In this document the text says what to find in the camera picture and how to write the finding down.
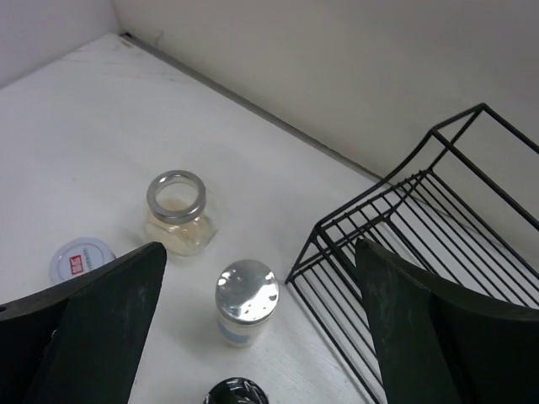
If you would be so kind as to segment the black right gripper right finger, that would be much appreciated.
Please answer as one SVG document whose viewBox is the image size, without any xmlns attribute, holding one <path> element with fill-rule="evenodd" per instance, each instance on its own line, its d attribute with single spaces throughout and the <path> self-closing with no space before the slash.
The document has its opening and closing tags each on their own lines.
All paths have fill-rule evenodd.
<svg viewBox="0 0 539 404">
<path fill-rule="evenodd" d="M 538 311 L 479 294 L 369 240 L 355 275 L 390 403 L 536 403 Z"/>
</svg>

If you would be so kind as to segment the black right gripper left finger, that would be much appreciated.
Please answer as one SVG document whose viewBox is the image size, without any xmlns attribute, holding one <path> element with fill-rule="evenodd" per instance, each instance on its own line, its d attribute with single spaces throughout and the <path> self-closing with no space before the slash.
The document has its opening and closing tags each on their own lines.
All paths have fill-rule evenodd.
<svg viewBox="0 0 539 404">
<path fill-rule="evenodd" d="M 167 252 L 150 242 L 85 275 L 1 305 L 3 403 L 126 403 Z"/>
</svg>

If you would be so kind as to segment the round glass jar silver rim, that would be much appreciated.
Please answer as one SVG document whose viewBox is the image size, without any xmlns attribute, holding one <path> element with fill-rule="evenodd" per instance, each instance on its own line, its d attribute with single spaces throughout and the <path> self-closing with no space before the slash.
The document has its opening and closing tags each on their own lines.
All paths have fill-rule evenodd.
<svg viewBox="0 0 539 404">
<path fill-rule="evenodd" d="M 202 253 L 220 226 L 219 204 L 196 174 L 171 170 L 149 184 L 144 232 L 170 253 L 180 257 Z"/>
</svg>

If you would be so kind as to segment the black-cap grinder bottle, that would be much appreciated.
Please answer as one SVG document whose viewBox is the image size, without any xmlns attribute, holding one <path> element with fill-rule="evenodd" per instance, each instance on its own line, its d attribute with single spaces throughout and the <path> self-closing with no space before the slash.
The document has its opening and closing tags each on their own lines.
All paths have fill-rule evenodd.
<svg viewBox="0 0 539 404">
<path fill-rule="evenodd" d="M 232 377 L 216 384 L 205 396 L 204 404 L 269 404 L 264 390 L 243 377 Z"/>
</svg>

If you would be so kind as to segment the blue-label jar silver lid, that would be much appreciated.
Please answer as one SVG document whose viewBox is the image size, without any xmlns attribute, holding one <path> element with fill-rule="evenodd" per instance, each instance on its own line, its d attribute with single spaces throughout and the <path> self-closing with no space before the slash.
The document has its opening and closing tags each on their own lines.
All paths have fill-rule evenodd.
<svg viewBox="0 0 539 404">
<path fill-rule="evenodd" d="M 232 346 L 253 345 L 274 315 L 280 286 L 273 271 L 254 259 L 229 264 L 215 288 L 217 326 Z"/>
</svg>

